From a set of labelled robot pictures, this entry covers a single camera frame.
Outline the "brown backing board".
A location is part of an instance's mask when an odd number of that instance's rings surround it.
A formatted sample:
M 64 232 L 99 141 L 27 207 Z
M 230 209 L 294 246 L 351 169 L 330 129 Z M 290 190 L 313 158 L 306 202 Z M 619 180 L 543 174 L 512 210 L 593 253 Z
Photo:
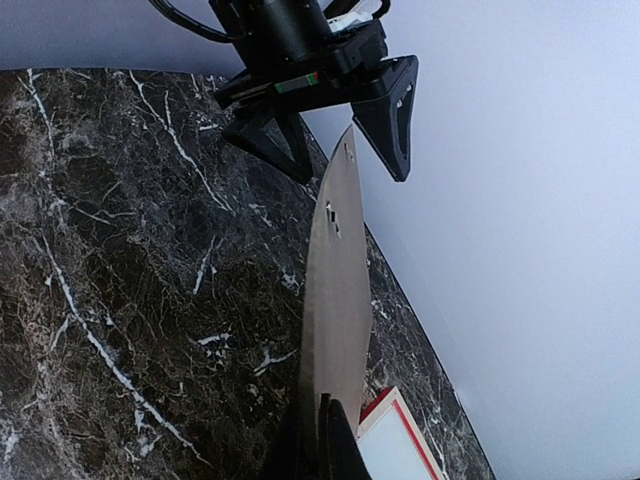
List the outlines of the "brown backing board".
M 354 130 L 347 128 L 320 184 L 306 263 L 299 392 L 310 449 L 324 394 L 340 401 L 348 427 L 357 429 L 371 330 L 361 186 Z

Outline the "red wooden picture frame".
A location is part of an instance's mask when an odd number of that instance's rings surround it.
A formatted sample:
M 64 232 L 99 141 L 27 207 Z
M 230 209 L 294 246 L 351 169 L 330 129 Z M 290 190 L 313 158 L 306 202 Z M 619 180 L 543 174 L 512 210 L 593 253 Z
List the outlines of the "red wooden picture frame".
M 356 439 L 372 479 L 447 478 L 397 386 L 383 390 L 364 410 Z

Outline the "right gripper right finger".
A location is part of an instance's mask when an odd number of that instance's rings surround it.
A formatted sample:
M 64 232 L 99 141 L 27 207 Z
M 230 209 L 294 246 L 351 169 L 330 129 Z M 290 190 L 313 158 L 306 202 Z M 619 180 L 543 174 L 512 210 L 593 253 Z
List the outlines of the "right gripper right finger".
M 371 480 L 341 402 L 321 395 L 319 478 Z

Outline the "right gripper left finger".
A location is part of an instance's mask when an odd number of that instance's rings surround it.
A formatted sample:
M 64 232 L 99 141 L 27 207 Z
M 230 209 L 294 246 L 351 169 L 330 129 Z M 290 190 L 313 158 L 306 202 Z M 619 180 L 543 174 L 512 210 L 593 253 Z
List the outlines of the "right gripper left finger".
M 269 480 L 319 479 L 319 471 L 306 457 L 299 403 L 287 406 L 276 436 L 264 459 L 264 478 Z

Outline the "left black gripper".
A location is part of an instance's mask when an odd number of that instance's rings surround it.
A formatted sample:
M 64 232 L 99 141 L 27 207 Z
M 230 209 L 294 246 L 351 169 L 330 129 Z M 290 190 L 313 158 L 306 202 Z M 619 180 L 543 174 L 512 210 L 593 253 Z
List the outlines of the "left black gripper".
M 215 95 L 221 107 L 264 97 L 288 104 L 294 94 L 311 108 L 351 103 L 353 120 L 390 176 L 411 170 L 411 119 L 419 70 L 415 55 L 388 58 L 381 18 L 355 1 L 213 1 L 211 9 L 233 38 L 245 68 Z M 230 144 L 299 184 L 313 177 L 299 113 L 238 108 L 222 131 Z M 289 150 L 266 131 L 274 121 Z

